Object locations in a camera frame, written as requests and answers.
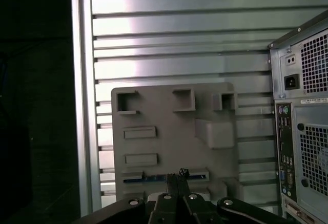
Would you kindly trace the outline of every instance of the horizontal slat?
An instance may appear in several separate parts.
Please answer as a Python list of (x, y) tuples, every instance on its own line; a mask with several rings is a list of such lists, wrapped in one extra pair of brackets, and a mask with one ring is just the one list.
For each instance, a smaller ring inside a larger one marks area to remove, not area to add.
[(240, 164), (239, 172), (248, 173), (248, 172), (259, 172), (259, 171), (273, 171), (277, 169), (276, 162), (261, 162), (254, 164)]
[(278, 201), (276, 184), (243, 187), (244, 201), (251, 204), (264, 204)]
[(102, 182), (100, 184), (100, 190), (102, 192), (113, 192), (115, 193), (115, 182)]
[(244, 107), (238, 108), (235, 115), (268, 115), (272, 114), (273, 107)]
[(266, 211), (268, 211), (270, 213), (273, 213), (275, 215), (279, 215), (280, 214), (280, 208), (281, 207), (278, 206), (278, 205), (273, 205), (273, 206), (262, 206), (260, 208), (263, 209), (263, 210), (266, 210)]
[(111, 114), (112, 113), (112, 105), (100, 105), (96, 108), (97, 114)]
[(238, 143), (239, 160), (273, 158), (275, 151), (276, 144), (273, 140)]
[(239, 138), (272, 136), (274, 135), (273, 126), (273, 119), (238, 120), (237, 136)]
[(113, 146), (113, 128), (98, 129), (98, 145)]
[(115, 173), (100, 174), (100, 181), (115, 181)]
[(187, 46), (165, 46), (165, 47), (143, 47), (143, 48), (123, 48), (123, 49), (103, 49), (95, 50), (94, 57), (128, 57), (128, 56), (147, 56), (147, 55), (166, 55), (166, 54), (195, 54), (195, 53), (217, 53), (224, 51), (256, 51), (266, 50), (272, 40), (262, 42), (244, 42), (244, 43), (208, 43)]
[(97, 124), (111, 124), (113, 122), (112, 115), (97, 116)]
[(275, 40), (289, 30), (275, 30), (275, 31), (241, 31), (230, 33), (203, 33), (187, 35), (165, 35), (148, 36), (148, 37), (128, 37), (128, 38), (101, 38), (93, 42), (95, 50), (108, 48), (132, 48), (145, 46), (176, 46), (176, 45), (207, 45), (207, 44), (228, 44), (228, 43), (246, 43), (246, 42), (263, 42), (268, 40)]
[(277, 178), (276, 171), (249, 172), (249, 173), (240, 173), (239, 174), (240, 182), (271, 180), (271, 179), (276, 179), (276, 178)]
[(269, 93), (272, 91), (269, 75), (261, 76), (238, 76), (238, 77), (183, 77), (170, 76), (165, 79), (154, 80), (130, 80), (124, 82), (101, 83), (96, 85), (96, 101), (110, 101), (111, 91), (118, 87), (137, 86), (160, 86), (160, 85), (183, 85), (201, 83), (230, 82), (234, 85), (237, 93)]
[[(253, 103), (249, 103), (252, 105), (256, 105), (257, 103), (259, 104), (270, 104), (270, 99), (262, 99), (260, 101), (257, 100), (257, 98), (252, 98)], [(242, 104), (245, 105), (247, 102), (244, 102), (244, 98), (238, 99), (238, 105), (241, 106)], [(263, 106), (263, 107), (239, 107), (236, 111), (236, 115), (265, 115), (265, 114), (272, 114), (273, 107), (272, 106)], [(97, 114), (101, 115), (111, 115), (112, 113), (112, 107), (111, 105), (106, 105), (106, 106), (97, 106)]]
[(99, 151), (99, 168), (113, 169), (114, 168), (114, 152)]
[(92, 0), (93, 14), (327, 5), (328, 0)]
[(153, 15), (98, 18), (93, 20), (94, 36), (135, 33), (252, 30), (294, 27), (325, 9), (247, 11), (191, 15)]
[(116, 196), (110, 195), (110, 196), (101, 196), (101, 207), (106, 207), (108, 205), (111, 205), (112, 203), (116, 202)]
[(239, 97), (239, 106), (260, 106), (273, 104), (272, 97)]
[(94, 65), (96, 79), (268, 71), (268, 56), (233, 55), (112, 60)]

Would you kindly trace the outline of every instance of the label sticker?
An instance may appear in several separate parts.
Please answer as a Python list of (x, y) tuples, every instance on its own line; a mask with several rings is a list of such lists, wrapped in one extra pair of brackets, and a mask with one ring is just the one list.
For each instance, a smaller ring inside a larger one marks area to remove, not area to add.
[(310, 104), (324, 104), (328, 103), (328, 97), (322, 98), (310, 98), (301, 100), (302, 105), (310, 105)]

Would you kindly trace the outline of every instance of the rectangular slot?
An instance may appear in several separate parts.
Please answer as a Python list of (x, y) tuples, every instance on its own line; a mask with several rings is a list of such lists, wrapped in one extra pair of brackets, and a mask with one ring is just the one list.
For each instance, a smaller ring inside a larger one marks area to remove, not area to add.
[(299, 74), (292, 74), (284, 77), (285, 90), (299, 89)]
[(236, 110), (237, 108), (237, 97), (235, 93), (212, 94), (213, 111)]
[(138, 128), (124, 128), (125, 139), (132, 138), (153, 138), (156, 137), (155, 127), (138, 127)]
[(190, 169), (188, 180), (210, 180), (210, 173), (206, 168), (203, 169)]
[(224, 110), (235, 110), (235, 94), (234, 93), (223, 93), (222, 94), (222, 109)]
[(134, 115), (139, 111), (135, 108), (138, 104), (139, 94), (134, 92), (121, 92), (116, 94), (117, 113), (120, 115)]
[(173, 112), (194, 111), (195, 92), (193, 89), (173, 90)]
[(125, 164), (128, 167), (155, 166), (157, 165), (157, 154), (125, 155)]
[(143, 175), (143, 171), (122, 173), (122, 179), (124, 183), (142, 182)]

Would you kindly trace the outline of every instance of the computer tower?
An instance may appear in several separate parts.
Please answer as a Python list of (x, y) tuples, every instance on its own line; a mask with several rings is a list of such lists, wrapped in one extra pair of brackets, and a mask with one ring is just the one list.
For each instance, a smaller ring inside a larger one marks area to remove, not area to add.
[(269, 48), (283, 214), (328, 223), (328, 11)]

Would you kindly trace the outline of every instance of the square notch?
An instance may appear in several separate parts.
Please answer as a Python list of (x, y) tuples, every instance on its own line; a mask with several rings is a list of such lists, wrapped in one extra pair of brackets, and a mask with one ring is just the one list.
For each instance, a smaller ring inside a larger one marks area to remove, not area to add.
[(195, 92), (191, 88), (173, 90), (173, 112), (195, 111)]
[(116, 94), (117, 113), (120, 115), (133, 115), (140, 113), (136, 110), (138, 99), (140, 98), (137, 91), (120, 92)]
[(212, 110), (236, 110), (238, 108), (237, 94), (234, 92), (212, 94)]

